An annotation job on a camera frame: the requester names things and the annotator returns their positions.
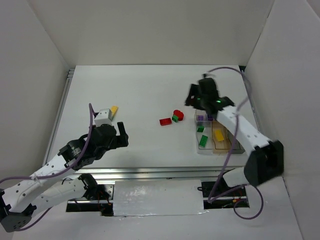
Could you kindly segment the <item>left arm base joint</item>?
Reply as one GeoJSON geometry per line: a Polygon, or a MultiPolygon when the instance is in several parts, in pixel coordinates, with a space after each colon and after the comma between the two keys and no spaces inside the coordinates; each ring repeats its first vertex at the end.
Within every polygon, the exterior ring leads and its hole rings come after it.
{"type": "Polygon", "coordinates": [[[71,179],[65,178],[61,184],[46,190],[42,196],[46,203],[59,204],[64,201],[85,199],[89,201],[106,200],[109,202],[113,196],[113,187],[98,184],[89,173],[71,179]]]}

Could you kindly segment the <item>curved yellow lego brick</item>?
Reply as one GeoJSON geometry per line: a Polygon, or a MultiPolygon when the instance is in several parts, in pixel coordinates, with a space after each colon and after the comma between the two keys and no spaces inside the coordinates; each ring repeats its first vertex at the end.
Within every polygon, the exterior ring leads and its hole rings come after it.
{"type": "Polygon", "coordinates": [[[214,130],[214,136],[218,142],[222,142],[225,140],[223,132],[220,129],[214,130]]]}

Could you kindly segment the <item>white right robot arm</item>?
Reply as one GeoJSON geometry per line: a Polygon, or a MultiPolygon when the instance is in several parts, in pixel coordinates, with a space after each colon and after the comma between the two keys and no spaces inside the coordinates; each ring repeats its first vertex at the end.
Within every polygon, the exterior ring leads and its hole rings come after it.
{"type": "Polygon", "coordinates": [[[230,131],[242,145],[248,159],[243,167],[222,175],[228,187],[252,185],[257,187],[284,173],[284,146],[260,133],[228,97],[221,97],[212,78],[203,78],[191,84],[186,106],[203,110],[230,131]]]}

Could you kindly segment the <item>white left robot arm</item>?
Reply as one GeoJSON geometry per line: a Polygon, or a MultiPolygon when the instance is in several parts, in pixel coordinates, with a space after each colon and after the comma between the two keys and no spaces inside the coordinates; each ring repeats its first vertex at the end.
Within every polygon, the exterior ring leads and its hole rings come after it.
{"type": "Polygon", "coordinates": [[[127,147],[129,136],[125,126],[122,122],[118,122],[117,126],[94,126],[91,134],[69,141],[29,179],[1,190],[0,223],[4,230],[8,233],[24,230],[37,214],[64,201],[77,198],[92,200],[99,192],[108,198],[109,194],[90,173],[83,173],[62,185],[55,184],[100,160],[107,151],[127,147]]]}

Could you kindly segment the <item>green plate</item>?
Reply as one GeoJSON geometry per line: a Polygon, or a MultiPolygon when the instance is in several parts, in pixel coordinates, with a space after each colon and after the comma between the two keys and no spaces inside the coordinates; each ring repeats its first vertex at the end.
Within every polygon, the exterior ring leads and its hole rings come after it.
{"type": "Polygon", "coordinates": [[[199,146],[205,148],[207,145],[208,137],[206,135],[202,135],[199,141],[199,146]]]}

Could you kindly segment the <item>small curved green brick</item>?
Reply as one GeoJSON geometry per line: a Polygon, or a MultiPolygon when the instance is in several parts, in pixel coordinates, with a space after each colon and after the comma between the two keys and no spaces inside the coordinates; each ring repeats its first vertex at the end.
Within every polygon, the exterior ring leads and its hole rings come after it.
{"type": "Polygon", "coordinates": [[[205,127],[204,126],[199,126],[197,128],[197,132],[202,133],[204,131],[205,127]]]}

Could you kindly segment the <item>right arm base joint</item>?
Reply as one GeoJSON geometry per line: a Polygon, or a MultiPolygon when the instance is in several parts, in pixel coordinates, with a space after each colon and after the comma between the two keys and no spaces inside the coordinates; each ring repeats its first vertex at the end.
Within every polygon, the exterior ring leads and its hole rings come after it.
{"type": "MultiPolygon", "coordinates": [[[[197,187],[197,190],[202,192],[203,197],[207,199],[215,183],[216,183],[215,181],[202,181],[201,185],[197,187]]],[[[227,187],[226,184],[219,183],[212,197],[216,197],[217,195],[225,193],[230,189],[231,187],[227,187]]],[[[228,194],[225,195],[225,197],[233,197],[233,198],[242,198],[246,196],[247,196],[247,193],[244,187],[234,190],[232,192],[229,192],[228,194]]]]}

